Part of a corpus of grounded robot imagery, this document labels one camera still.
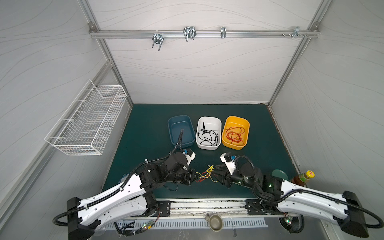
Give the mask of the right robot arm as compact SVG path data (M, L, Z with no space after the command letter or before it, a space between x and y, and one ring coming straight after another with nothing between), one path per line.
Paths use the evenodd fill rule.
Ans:
M226 188L235 184L251 190L254 197L245 205L250 215L309 216L338 225L344 233L360 238L369 237L369 229L384 226L378 215L363 208L353 192L326 193L264 175L244 155L224 153L220 159L221 165L211 174Z

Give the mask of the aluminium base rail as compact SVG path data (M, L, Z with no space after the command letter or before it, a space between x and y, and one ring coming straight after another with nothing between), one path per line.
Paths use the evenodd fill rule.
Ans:
M223 217L250 217L246 209L250 198L210 198L210 199L157 199L158 202L169 201L166 213L169 218L203 217L208 213Z

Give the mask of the white plastic bin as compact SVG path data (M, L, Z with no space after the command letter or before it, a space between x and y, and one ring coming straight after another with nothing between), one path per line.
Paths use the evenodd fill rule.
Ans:
M196 143L200 149L214 151L222 142L222 122L214 117L201 117L197 125Z

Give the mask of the small metal cup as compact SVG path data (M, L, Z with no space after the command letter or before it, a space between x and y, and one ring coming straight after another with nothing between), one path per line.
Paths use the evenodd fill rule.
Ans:
M208 222L209 228L213 232L220 232L224 227L224 221L221 216L218 214L206 214L205 217L206 221Z

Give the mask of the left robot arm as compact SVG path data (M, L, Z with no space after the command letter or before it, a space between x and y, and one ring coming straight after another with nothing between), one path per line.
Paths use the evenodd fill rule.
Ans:
M190 168L196 155L183 149L182 138L180 133L167 156L140 163L116 186L87 199L68 200L67 211L55 216L53 224L66 227L70 240L87 240L110 223L159 213L154 190L166 183L190 186L197 178Z

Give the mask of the aluminium crossbar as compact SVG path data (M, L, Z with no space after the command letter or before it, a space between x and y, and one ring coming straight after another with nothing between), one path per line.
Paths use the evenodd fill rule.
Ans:
M317 28L300 30L298 27L289 30L231 30L221 27L216 30L198 30L186 27L183 30L155 31L90 31L93 39L260 39L260 38L317 38Z

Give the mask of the yellow cap bottle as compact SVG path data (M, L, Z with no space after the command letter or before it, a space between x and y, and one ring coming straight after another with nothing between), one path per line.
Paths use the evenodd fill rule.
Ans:
M293 177L290 182L299 185L302 187L305 187L307 183L315 177L315 173L313 171L306 171L304 173L301 173L295 177Z

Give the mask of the yellow plastic bin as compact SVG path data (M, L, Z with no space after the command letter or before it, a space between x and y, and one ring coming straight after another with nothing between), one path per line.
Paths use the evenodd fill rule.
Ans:
M248 120L229 116L222 131L222 144L227 148L239 151L247 145L249 131L250 123Z

